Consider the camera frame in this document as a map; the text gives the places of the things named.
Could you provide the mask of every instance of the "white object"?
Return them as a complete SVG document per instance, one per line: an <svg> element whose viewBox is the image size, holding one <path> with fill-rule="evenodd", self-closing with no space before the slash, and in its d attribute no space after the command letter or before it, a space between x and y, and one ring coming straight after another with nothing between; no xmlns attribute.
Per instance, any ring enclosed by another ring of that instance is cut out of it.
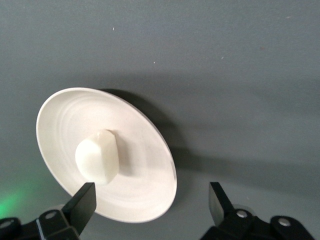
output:
<svg viewBox="0 0 320 240"><path fill-rule="evenodd" d="M84 139L75 150L75 162L89 182L110 183L119 172L115 135L103 129Z"/></svg>
<svg viewBox="0 0 320 240"><path fill-rule="evenodd" d="M85 177L87 170L81 170L81 158L76 161L75 156L79 144L101 130L115 135L119 170L108 184L96 184L96 212L126 223L148 222L163 215L177 191L170 150L145 115L110 93L68 88L44 102L36 137L52 175L70 195L87 178L94 179L94 170Z"/></svg>

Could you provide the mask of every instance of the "gray background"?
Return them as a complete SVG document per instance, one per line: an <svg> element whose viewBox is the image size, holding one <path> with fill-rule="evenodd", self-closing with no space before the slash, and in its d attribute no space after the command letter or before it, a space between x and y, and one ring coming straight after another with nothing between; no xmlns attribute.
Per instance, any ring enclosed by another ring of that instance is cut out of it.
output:
<svg viewBox="0 0 320 240"><path fill-rule="evenodd" d="M88 87L155 123L178 189L152 222L94 214L83 240L199 239L213 224L210 181L320 239L319 26L320 1L1 1L0 218L27 223L70 198L36 118L51 94Z"/></svg>

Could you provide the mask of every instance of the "white plate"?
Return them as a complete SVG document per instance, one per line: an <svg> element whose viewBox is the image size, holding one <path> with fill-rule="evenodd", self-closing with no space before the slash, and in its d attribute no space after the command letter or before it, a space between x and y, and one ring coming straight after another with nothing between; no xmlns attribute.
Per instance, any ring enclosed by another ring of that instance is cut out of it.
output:
<svg viewBox="0 0 320 240"><path fill-rule="evenodd" d="M144 114L110 93L68 88L44 102L36 137L52 175L74 195L87 181L77 168L76 148L101 129L116 136L120 168L109 184L96 185L96 213L126 223L148 222L163 215L177 191L168 145Z"/></svg>

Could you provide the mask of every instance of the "black mechanical part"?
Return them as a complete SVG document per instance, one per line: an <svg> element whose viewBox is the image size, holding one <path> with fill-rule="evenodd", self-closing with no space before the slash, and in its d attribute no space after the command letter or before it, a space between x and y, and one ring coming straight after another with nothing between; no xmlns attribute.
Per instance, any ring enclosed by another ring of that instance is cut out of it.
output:
<svg viewBox="0 0 320 240"><path fill-rule="evenodd" d="M79 240L97 206L93 182L85 183L62 210L49 210L21 225L18 218L0 220L0 240Z"/></svg>
<svg viewBox="0 0 320 240"><path fill-rule="evenodd" d="M209 185L209 209L215 223L201 240L315 240L296 219L274 216L264 222L244 209L234 209L218 182Z"/></svg>

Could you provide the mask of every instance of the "green light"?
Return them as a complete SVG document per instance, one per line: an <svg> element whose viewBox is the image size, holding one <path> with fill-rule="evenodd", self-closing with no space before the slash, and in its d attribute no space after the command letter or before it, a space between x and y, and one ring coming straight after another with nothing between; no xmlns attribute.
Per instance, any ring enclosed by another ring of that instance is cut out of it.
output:
<svg viewBox="0 0 320 240"><path fill-rule="evenodd" d="M23 200L28 193L25 189L18 189L11 194L0 197L0 219L12 217L17 208L23 205Z"/></svg>

